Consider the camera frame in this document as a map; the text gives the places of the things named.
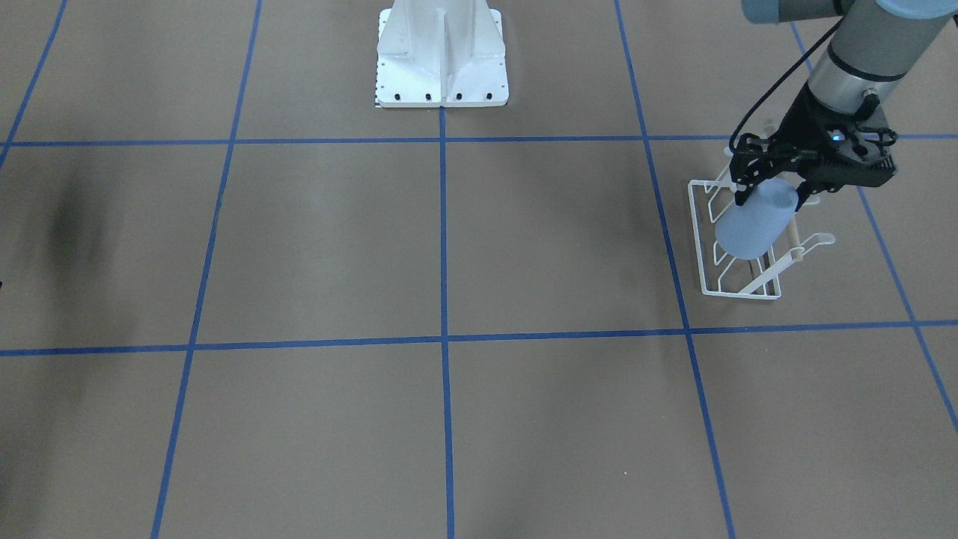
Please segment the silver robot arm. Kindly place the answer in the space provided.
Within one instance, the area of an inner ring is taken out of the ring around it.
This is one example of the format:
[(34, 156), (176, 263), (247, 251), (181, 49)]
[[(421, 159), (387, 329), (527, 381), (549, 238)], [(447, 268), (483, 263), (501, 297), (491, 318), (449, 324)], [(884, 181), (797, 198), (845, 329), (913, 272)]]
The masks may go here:
[(743, 1), (754, 24), (834, 17), (815, 48), (823, 55), (776, 130), (729, 139), (729, 174), (745, 205), (764, 181), (801, 177), (797, 205), (845, 186), (879, 187), (896, 173), (897, 133), (883, 105), (947, 23), (954, 1)]

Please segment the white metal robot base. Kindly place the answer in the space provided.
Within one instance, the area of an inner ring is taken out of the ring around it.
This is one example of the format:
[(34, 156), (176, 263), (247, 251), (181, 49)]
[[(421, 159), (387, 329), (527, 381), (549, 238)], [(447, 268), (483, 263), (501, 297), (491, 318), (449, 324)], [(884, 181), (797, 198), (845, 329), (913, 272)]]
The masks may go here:
[(379, 12), (377, 38), (378, 107), (509, 102), (502, 13), (486, 1), (394, 1)]

